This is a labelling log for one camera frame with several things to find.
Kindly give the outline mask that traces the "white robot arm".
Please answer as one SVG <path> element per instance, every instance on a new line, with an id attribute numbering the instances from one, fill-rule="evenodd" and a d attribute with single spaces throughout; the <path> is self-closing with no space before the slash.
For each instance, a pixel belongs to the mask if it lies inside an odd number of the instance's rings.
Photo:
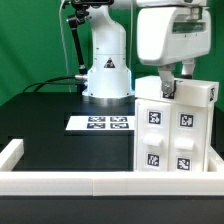
<path id="1" fill-rule="evenodd" d="M 112 7 L 138 7 L 137 56 L 145 65 L 156 66 L 161 90 L 176 91 L 172 65 L 184 64 L 183 74 L 194 71 L 194 59 L 211 47 L 211 17 L 207 0 L 114 0 Z M 93 64 L 84 79 L 85 100 L 118 104 L 134 96 L 131 71 L 126 66 L 126 31 L 112 20 L 107 6 L 88 10 L 92 30 Z"/>

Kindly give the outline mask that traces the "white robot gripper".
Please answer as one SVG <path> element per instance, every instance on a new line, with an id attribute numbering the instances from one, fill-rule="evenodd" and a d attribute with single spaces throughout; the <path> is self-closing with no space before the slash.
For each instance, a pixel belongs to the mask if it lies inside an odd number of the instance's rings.
<path id="1" fill-rule="evenodd" d="M 192 79 L 195 60 L 190 58 L 210 51 L 210 13 L 203 9 L 200 20 L 191 20 L 191 12 L 187 7 L 155 7 L 141 9 L 138 14 L 137 55 L 142 64 L 159 66 L 165 94 L 175 92 L 173 65 L 166 64 L 182 61 L 181 77 Z"/>

